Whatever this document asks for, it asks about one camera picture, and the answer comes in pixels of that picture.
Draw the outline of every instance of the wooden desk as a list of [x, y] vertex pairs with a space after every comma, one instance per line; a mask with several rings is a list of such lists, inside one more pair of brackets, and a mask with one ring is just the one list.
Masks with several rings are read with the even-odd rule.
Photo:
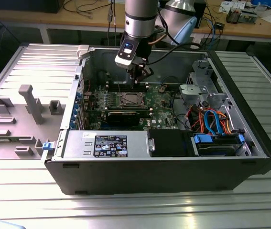
[[[78, 5], [91, 2], [93, 2], [93, 0], [77, 0]], [[92, 6], [86, 6], [82, 9], [91, 9], [107, 3], [107, 0], [101, 0]], [[255, 24], [226, 23], [226, 14], [218, 13], [219, 7], [215, 7], [215, 5], [219, 5], [220, 3], [221, 0], [208, 0], [212, 15], [218, 22], [225, 24], [221, 36], [222, 39], [271, 42], [271, 23], [262, 19], [257, 19]], [[67, 4], [66, 7], [70, 10], [76, 10], [73, 2]], [[116, 4], [117, 32], [123, 32], [124, 30], [124, 7], [124, 4]], [[92, 13], [93, 19], [89, 19], [77, 13], [68, 12], [63, 8], [61, 8], [57, 14], [0, 10], [0, 20], [4, 22], [5, 25], [38, 28], [40, 29], [44, 43], [50, 43], [47, 29], [106, 31], [108, 28], [107, 15], [108, 6], [94, 10]], [[203, 21], [200, 28], [194, 30], [192, 36], [201, 39], [207, 37], [209, 33], [210, 29], [207, 22]]]

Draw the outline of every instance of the power supply label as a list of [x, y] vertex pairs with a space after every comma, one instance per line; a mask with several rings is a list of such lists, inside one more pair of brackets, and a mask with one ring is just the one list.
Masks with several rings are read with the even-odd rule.
[[127, 136], [95, 136], [95, 157], [127, 157]]

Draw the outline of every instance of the motherboard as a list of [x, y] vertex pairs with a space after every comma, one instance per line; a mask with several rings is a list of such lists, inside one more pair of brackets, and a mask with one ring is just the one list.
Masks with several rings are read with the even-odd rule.
[[171, 106], [173, 92], [162, 88], [155, 84], [131, 89], [115, 84], [84, 93], [83, 129], [178, 129]]

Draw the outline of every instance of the metal workbench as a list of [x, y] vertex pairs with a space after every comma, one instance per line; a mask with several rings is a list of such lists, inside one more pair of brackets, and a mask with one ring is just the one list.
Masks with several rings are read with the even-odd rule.
[[[65, 104], [79, 65], [76, 50], [67, 45], [20, 47], [0, 75], [0, 94], [17, 92], [25, 81], [40, 87], [42, 103], [55, 97]], [[245, 53], [217, 54], [271, 139], [271, 75]], [[20, 98], [16, 93], [13, 100], [21, 103]], [[271, 228], [271, 171], [233, 191], [67, 196], [40, 160], [0, 160], [0, 219], [27, 229]]]

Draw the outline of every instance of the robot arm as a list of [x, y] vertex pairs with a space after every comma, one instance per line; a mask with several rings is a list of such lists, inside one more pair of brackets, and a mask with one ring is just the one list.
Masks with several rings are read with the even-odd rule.
[[[194, 17], [194, 0], [171, 0], [161, 11], [168, 24], [168, 31], [178, 40], [184, 42], [192, 33]], [[133, 83], [137, 83], [153, 74], [146, 62], [151, 54], [156, 35], [164, 32], [162, 20], [157, 16], [158, 0], [126, 0], [125, 32], [115, 58], [117, 66], [124, 68]]]

